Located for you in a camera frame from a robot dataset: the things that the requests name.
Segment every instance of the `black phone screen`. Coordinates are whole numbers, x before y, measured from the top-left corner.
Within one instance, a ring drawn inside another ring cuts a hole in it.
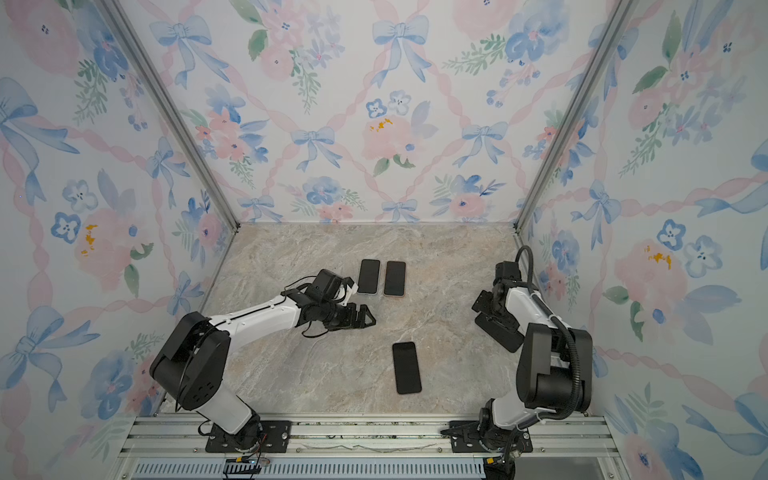
[[[379,271],[382,263],[378,260],[360,262],[360,275],[357,277],[357,293],[376,293],[379,290]]]
[[[392,357],[395,361],[397,393],[405,395],[421,392],[422,377],[419,373],[419,359],[416,358],[416,344],[414,342],[393,344]]]
[[[384,295],[403,296],[406,294],[406,263],[387,262],[384,276]]]

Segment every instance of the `floral wallpaper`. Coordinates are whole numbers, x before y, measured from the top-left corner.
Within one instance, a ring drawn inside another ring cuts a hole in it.
[[[0,477],[104,478],[231,238],[96,8],[0,2]]]
[[[614,2],[589,5],[122,2],[241,221],[320,223],[514,220]]]
[[[768,4],[633,15],[526,232],[536,276],[594,338],[633,480],[768,478]]]

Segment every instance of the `vent grille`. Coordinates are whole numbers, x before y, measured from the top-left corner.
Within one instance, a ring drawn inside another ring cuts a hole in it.
[[[238,475],[251,465],[224,463],[222,458],[141,458],[136,480],[250,478]],[[479,458],[278,458],[264,467],[262,478],[485,478]]]

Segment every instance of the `marble surface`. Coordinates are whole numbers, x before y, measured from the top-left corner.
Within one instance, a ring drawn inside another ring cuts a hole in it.
[[[241,310],[327,268],[357,279],[360,260],[382,261],[379,292],[355,295],[378,323],[307,339],[274,333],[230,357],[224,382],[257,412],[475,414],[514,388],[518,355],[474,323],[494,265],[513,260],[508,224],[243,226],[204,314]],[[386,261],[407,263],[406,295],[382,295]],[[321,333],[315,322],[307,333]],[[421,393],[398,395],[392,344],[413,341]]]

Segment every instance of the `black cable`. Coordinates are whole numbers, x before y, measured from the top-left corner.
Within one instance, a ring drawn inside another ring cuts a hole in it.
[[[245,313],[243,313],[243,314],[241,314],[241,315],[238,315],[238,316],[233,316],[233,317],[231,318],[231,320],[237,320],[237,319],[239,319],[239,318],[242,318],[242,317],[244,317],[244,316],[246,316],[246,315],[250,315],[251,313],[260,312],[261,310],[266,310],[266,309],[268,309],[268,308],[271,308],[271,307],[273,307],[273,306],[277,306],[277,305],[280,305],[281,303],[284,303],[284,302],[287,300],[287,298],[288,298],[288,297],[286,296],[286,291],[288,290],[288,287],[289,287],[289,286],[292,286],[292,285],[296,285],[298,282],[300,282],[300,281],[302,281],[302,280],[306,280],[306,279],[308,279],[308,278],[315,278],[316,276],[317,276],[317,275],[307,275],[307,276],[303,276],[303,277],[299,278],[297,281],[295,281],[295,282],[292,282],[292,283],[289,283],[288,285],[285,285],[285,286],[283,287],[283,291],[280,293],[280,295],[282,295],[282,296],[283,296],[283,299],[282,299],[281,301],[279,301],[278,303],[274,303],[274,304],[271,304],[271,305],[263,306],[263,307],[261,307],[261,308],[257,308],[257,309],[254,309],[254,310],[250,310],[250,311],[248,311],[248,312],[245,312]]]
[[[533,250],[528,245],[523,245],[518,249],[518,254],[515,257],[515,263],[520,264],[520,257],[523,252],[528,254],[528,278],[525,281],[528,284],[528,292],[533,294]]]

